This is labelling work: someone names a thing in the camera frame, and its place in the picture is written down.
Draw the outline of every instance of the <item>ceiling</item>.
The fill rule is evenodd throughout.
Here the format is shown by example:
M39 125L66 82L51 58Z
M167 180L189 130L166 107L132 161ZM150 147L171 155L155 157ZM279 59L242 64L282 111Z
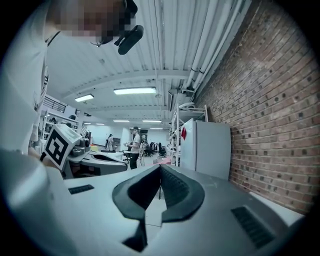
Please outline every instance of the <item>ceiling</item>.
M200 56L200 68L221 21L225 0L135 0L136 24L144 27L144 35L126 55L119 55L113 43L98 48L62 34L54 39L47 54L48 94L106 122L125 119L139 124L142 120L162 120L162 126L168 126L172 118L168 92L174 94L173 104L190 101L181 92L195 59L210 1L217 5ZM230 0L230 17L236 4L243 1ZM149 86L156 87L157 93L113 92L117 88ZM88 93L94 99L75 101Z

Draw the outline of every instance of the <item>black cable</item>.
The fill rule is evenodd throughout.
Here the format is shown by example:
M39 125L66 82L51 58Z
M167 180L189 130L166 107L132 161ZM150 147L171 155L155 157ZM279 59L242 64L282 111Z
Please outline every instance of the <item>black cable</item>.
M44 160L44 158L46 157L46 155L47 155L47 154L46 154L45 152L42 153L42 155L41 155L41 157L40 157L40 161L41 161L41 162Z
M52 39L50 40L50 42L48 42L48 47L49 45L51 44L51 42L55 39L55 37L60 33L60 31L58 31L53 37Z

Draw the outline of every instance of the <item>man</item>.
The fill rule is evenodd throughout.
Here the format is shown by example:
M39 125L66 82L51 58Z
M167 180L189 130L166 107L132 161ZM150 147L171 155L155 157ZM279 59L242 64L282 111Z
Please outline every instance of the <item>man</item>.
M47 43L58 33L96 43L119 33L126 0L51 0L26 20L8 49L0 70L1 148L40 159L29 147L38 140L47 92ZM43 163L55 165L47 158Z
M139 135L139 127L135 126L133 127L133 141L132 145L126 144L128 147L131 148L130 151L130 169L136 169L137 168L137 160L139 158L139 146L140 146L140 135Z

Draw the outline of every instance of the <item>white shelving unit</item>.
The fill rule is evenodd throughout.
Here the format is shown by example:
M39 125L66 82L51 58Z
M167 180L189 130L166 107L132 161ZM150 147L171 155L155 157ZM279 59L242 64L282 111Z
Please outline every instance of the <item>white shelving unit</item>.
M195 120L204 118L204 120L208 122L207 105L204 105L203 108L195 108L191 103L188 106L183 105L176 105L169 130L171 139L171 164L174 164L175 158L175 166L179 166L181 126L192 118Z
M49 135L49 132L46 132L46 128L47 126L53 126L54 123L53 122L49 122L48 117L54 117L57 121L57 125L58 124L64 124L64 123L71 123L73 126L76 126L77 128L71 128L73 130L75 130L76 132L78 132L78 129L79 129L79 122L77 120L73 120L73 119L70 119L70 118L67 118L67 117L64 117L60 114L55 114L55 113L51 113L51 112L48 112L46 111L44 116L43 116L43 124L42 124L42 129L41 129L41 139L42 140L45 140L47 139L47 136Z

